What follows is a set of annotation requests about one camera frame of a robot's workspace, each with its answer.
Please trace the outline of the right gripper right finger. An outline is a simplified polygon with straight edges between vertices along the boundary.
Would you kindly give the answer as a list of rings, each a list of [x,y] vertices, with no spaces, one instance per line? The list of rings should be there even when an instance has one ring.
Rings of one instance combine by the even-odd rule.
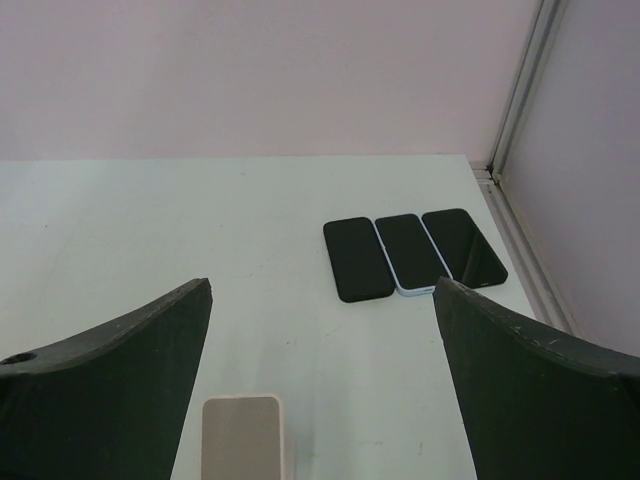
[[[454,280],[433,299],[478,478],[638,478],[637,357]]]

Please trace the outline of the white folding phone stand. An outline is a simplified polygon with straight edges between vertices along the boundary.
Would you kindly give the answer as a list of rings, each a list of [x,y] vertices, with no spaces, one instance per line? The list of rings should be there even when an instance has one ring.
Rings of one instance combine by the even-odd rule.
[[[213,397],[202,408],[203,479],[294,479],[294,435],[274,394]]]

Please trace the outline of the black phone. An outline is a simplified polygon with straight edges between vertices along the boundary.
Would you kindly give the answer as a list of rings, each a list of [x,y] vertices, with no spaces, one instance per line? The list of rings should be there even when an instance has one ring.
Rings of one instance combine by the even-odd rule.
[[[366,217],[329,221],[323,235],[339,298],[345,303],[386,298],[395,283],[373,223]]]
[[[433,211],[421,219],[454,280],[472,289],[506,282],[507,269],[466,210]]]

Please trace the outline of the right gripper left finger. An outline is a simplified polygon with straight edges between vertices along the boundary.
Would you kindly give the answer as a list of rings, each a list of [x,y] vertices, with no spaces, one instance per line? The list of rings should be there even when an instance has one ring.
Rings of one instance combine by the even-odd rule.
[[[168,479],[212,309],[193,279],[1,362],[4,479]]]

